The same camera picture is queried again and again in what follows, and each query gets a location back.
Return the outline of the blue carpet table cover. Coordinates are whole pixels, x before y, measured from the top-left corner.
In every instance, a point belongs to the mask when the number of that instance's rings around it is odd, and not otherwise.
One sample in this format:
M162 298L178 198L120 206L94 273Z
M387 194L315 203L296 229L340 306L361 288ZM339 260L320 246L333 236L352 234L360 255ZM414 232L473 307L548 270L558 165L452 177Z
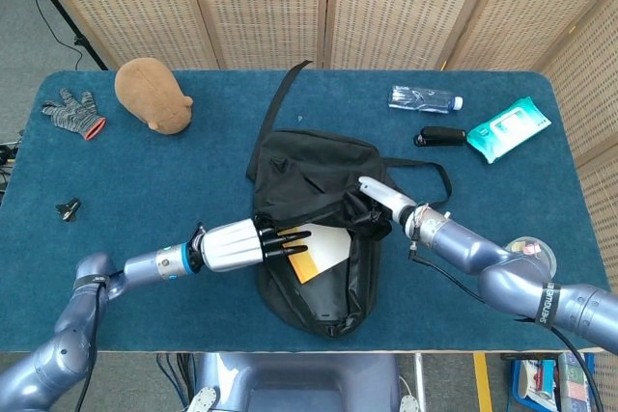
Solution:
M177 75L194 101L193 118L184 132L164 136L150 130L143 152L131 154L136 172L111 183L127 194L131 185L166 182L196 186L201 175L223 180L239 170L248 200L244 210L216 203L213 213L192 206L179 210L177 233L151 244L131 232L106 235L70 265L68 293L52 319L66 307L78 262L103 252L116 265L128 258L187 240L198 224L209 228L249 217L253 185L245 171L270 100L283 79L280 70L183 70ZM60 71L41 84L18 151L8 190L0 204L0 321L9 313L6 288L29 277L32 264L22 257L27 245L17 228L25 222L25 204L14 190L26 152L27 127L35 117L80 141L93 144L112 124L132 117L114 93L110 71ZM463 108L449 114L388 107L393 86L447 91L463 98ZM52 124L41 112L47 100L61 102L60 90L77 99L90 91L105 127L92 140ZM551 125L493 164L465 140L455 147L416 147L413 137L425 126L463 129L466 134L530 96ZM296 78L278 115L287 129L317 129L346 135L376 146L385 156L421 161L395 169L392 177L415 200L431 202L444 195L435 165L445 167L453 184L446 208L452 217L496 243L522 235L541 238L557 257L556 279L563 284L608 288L603 260L549 81L524 71L316 70ZM407 238L400 229L382 241L377 300L373 311L352 334L327 340L293 328L262 301L253 268L226 273L204 270L195 276L155 283L112 301L98 330L102 350L531 350L556 349L559 341L545 329L517 323L464 294L437 272L407 258Z

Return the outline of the robot right five-finger hand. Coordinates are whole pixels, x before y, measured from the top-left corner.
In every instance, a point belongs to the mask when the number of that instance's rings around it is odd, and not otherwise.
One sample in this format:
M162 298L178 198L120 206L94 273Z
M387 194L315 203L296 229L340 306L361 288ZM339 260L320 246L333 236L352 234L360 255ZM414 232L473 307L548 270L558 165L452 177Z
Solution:
M402 227L417 208L417 203L410 197L377 179L363 176L358 181L359 190L388 209L392 220Z

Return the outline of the black bag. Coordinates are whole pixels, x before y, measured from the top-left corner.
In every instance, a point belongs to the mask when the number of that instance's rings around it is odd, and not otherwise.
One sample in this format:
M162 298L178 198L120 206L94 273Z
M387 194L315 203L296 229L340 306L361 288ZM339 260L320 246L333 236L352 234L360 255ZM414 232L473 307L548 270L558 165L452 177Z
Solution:
M274 123L301 62L274 94L246 175L254 183L254 221L261 232L282 232L317 224L340 228L351 240L348 256L301 283L288 257L267 258L257 270L265 304L293 327L325 339L353 333L373 310L378 289L380 242L390 234L386 209L360 193L368 176L391 188L390 167L413 168L421 161L384 157L361 140L318 130L276 129Z

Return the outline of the black tripod stand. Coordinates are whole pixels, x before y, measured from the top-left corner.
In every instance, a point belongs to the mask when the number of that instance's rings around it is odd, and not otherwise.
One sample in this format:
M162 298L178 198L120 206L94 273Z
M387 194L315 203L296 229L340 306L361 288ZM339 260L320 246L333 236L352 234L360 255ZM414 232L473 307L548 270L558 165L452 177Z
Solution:
M90 41L83 34L83 32L81 31L79 26L76 24L76 22L71 18L69 12L62 5L60 0L49 0L49 1L50 1L51 5L54 7L55 11L60 15L60 17L63 18L63 21L70 28L70 30L71 30L71 32L73 34L73 45L69 45L67 42L62 41L58 37L58 35L55 33L55 31L51 27L48 19L46 18L46 16L42 12L40 0L34 0L34 1L35 1L35 6L37 8L37 11L39 12L39 14L41 16L41 18L43 20L43 23L45 24L45 26L47 27L48 31L52 35L52 38L58 44L62 45L63 47L65 47L65 48L67 48L67 49L69 49L69 50L71 50L73 52L76 52L78 54L78 58L77 58L77 60L76 60L76 62L74 64L74 69L75 70L78 70L78 67L79 67L81 61L83 60L85 53L87 53L90 56L90 58L95 62L95 64L98 66L98 68L100 70L109 70L109 67L104 63L103 59L95 51L95 49L92 46L92 44L90 43Z

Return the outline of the clear tub of binder clips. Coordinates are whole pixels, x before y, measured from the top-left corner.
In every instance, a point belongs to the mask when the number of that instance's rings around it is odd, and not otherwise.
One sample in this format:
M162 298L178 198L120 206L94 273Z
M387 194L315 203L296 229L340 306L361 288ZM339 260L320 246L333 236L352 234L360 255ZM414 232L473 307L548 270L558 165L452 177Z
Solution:
M506 245L509 252L536 259L542 262L554 277L557 271L557 259L552 249L540 238L534 236L520 236Z

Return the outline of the teal wet wipes pack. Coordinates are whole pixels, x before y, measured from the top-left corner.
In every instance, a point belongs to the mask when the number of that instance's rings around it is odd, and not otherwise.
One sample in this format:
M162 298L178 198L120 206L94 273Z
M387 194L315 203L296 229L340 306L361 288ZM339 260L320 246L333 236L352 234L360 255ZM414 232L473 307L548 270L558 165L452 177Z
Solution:
M490 120L466 134L466 142L489 164L551 125L530 96L520 98Z

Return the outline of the grey knit glove orange cuff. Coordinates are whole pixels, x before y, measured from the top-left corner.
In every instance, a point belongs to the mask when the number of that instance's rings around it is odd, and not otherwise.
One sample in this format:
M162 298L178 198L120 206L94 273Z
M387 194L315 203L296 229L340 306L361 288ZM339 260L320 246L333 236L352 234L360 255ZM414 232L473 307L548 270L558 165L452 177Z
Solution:
M47 100L41 112L54 126L77 133L86 141L96 137L105 127L106 118L98 113L93 94L83 91L79 100L68 89L61 89L59 94L62 101Z

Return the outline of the blue-grey robot torso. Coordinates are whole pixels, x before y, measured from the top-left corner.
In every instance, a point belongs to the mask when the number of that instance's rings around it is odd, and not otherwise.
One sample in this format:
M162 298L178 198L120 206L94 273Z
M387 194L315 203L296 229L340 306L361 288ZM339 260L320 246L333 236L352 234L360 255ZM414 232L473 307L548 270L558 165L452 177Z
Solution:
M422 412L386 352L210 352L186 412Z

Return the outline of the brown plush capybara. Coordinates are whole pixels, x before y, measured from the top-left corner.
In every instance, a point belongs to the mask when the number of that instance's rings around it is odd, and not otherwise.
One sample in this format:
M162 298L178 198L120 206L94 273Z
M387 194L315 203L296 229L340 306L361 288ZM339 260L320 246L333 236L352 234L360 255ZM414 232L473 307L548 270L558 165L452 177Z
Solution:
M114 89L125 109L154 132L177 134L191 122L193 99L156 58L136 58L121 65Z

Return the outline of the white and yellow book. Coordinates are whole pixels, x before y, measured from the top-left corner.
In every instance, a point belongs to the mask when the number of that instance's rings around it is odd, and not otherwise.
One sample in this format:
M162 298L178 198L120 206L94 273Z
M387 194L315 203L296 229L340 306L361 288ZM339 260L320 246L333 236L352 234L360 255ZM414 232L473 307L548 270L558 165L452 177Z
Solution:
M333 266L346 261L351 253L351 235L346 229L305 224L285 233L310 232L311 235L284 244L291 248L304 245L307 250L288 257L301 284L305 284Z

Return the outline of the small black binder clip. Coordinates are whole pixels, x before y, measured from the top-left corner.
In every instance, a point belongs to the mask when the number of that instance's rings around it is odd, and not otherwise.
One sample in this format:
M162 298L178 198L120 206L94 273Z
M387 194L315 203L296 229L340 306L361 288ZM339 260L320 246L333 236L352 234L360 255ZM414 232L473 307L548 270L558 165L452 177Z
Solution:
M72 198L65 204L56 205L56 211L64 222L71 222L76 219L76 212L81 207L81 201L78 198Z

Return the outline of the colourful boxes under table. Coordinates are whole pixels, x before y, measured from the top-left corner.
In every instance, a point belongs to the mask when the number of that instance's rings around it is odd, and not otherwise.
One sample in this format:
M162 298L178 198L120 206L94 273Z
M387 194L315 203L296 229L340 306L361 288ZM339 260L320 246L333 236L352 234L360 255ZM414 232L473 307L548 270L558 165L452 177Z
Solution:
M590 410L594 394L573 352L507 352L500 359L509 365L516 402L537 412L558 412L562 401Z

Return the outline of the robot left five-finger hand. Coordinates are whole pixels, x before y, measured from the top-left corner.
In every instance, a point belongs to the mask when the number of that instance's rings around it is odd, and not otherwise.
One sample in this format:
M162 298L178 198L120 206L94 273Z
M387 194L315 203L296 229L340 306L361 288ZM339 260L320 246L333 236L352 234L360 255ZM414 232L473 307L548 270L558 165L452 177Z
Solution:
M227 272L264 261L287 258L308 250L302 239L310 231L279 233L272 226L259 227L244 219L207 231L199 225L187 247L191 263L199 261L213 272Z

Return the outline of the clear plastic water bottle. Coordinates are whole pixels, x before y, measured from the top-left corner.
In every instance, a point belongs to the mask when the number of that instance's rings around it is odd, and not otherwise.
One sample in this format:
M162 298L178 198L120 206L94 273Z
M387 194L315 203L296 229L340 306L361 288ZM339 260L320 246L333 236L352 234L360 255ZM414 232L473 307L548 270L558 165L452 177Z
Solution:
M449 114L463 108L464 99L447 91L393 86L388 107L424 113Z

